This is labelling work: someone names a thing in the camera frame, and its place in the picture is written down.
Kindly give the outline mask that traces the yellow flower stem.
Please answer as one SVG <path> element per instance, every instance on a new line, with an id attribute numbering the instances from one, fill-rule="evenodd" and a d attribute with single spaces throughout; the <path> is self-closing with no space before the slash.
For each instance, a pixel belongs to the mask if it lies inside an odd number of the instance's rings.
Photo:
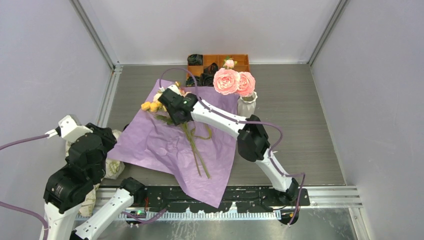
<path id="1" fill-rule="evenodd" d="M 161 103 L 159 103 L 158 101 L 156 102 L 150 102 L 150 101 L 146 101 L 143 104 L 140 105 L 141 110 L 143 110 L 144 112 L 150 112 L 155 119 L 160 120 L 164 123 L 166 123 L 168 126 L 174 126 L 173 121 L 171 120 L 171 118 L 169 117 L 169 115 L 167 114 L 167 111 L 165 109 L 165 106 L 162 105 Z M 189 145 L 191 147 L 191 151 L 194 157 L 194 162 L 196 165 L 196 169 L 198 172 L 198 175 L 201 177 L 201 169 L 200 166 L 202 166 L 203 171 L 206 175 L 206 177 L 209 179 L 211 177 L 206 164 L 204 162 L 203 157 L 200 154 L 200 151 L 197 148 L 196 142 L 195 142 L 195 138 L 202 138 L 200 136 L 196 136 L 195 132 L 196 132 L 196 127 L 189 127 L 188 123 L 182 123 L 179 125 L 179 127 L 181 128 L 182 132 L 185 134 Z"/>

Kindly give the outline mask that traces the large pink rose stem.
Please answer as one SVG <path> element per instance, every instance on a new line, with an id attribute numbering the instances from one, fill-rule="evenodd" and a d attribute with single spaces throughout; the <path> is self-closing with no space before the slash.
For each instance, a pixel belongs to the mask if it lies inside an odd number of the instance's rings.
<path id="1" fill-rule="evenodd" d="M 222 95 L 238 94 L 245 99 L 253 97 L 256 79 L 248 71 L 236 71 L 237 63 L 233 58 L 226 57 L 222 68 L 213 76 L 213 87 Z"/>

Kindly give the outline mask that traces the purple wrapping paper sheet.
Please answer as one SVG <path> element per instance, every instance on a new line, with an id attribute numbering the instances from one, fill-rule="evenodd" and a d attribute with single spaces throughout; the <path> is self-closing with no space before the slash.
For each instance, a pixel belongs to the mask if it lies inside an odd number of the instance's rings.
<path id="1" fill-rule="evenodd" d="M 127 164 L 174 175 L 190 197 L 217 208 L 232 170 L 236 140 L 228 133 L 201 122 L 190 122 L 195 146 L 209 176 L 195 163 L 191 145 L 180 126 L 168 125 L 157 114 L 139 110 L 108 152 Z"/>

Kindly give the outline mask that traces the white ribbed ceramic vase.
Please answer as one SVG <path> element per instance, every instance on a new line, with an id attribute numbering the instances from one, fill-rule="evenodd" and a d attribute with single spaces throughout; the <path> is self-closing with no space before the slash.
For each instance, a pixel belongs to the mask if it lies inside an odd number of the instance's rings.
<path id="1" fill-rule="evenodd" d="M 237 100 L 237 114 L 250 118 L 256 109 L 257 93 L 253 91 L 249 96 L 240 96 Z"/>

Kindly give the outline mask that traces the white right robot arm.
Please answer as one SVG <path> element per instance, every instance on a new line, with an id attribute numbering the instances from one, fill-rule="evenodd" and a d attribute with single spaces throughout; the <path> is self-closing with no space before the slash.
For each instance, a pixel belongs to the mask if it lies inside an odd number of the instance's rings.
<path id="1" fill-rule="evenodd" d="M 163 104 L 172 122 L 177 126 L 190 121 L 200 122 L 224 131 L 234 137 L 238 154 L 249 162 L 256 163 L 277 191 L 277 198 L 283 205 L 291 205 L 299 195 L 299 183 L 281 166 L 272 152 L 269 136 L 264 128 L 266 123 L 252 115 L 243 117 L 200 99 L 188 93 L 181 95 L 171 87 L 160 88 L 158 101 Z"/>

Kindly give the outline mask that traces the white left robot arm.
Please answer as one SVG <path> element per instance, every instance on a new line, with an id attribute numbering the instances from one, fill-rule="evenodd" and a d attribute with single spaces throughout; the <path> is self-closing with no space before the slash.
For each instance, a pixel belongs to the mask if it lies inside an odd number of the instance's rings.
<path id="1" fill-rule="evenodd" d="M 141 206 L 147 191 L 132 177 L 124 179 L 115 194 L 85 223 L 73 229 L 86 195 L 106 174 L 108 152 L 117 143 L 110 128 L 92 123 L 59 123 L 54 132 L 71 142 L 66 165 L 52 174 L 44 191 L 43 240 L 96 240 L 112 221 L 130 206 Z"/>

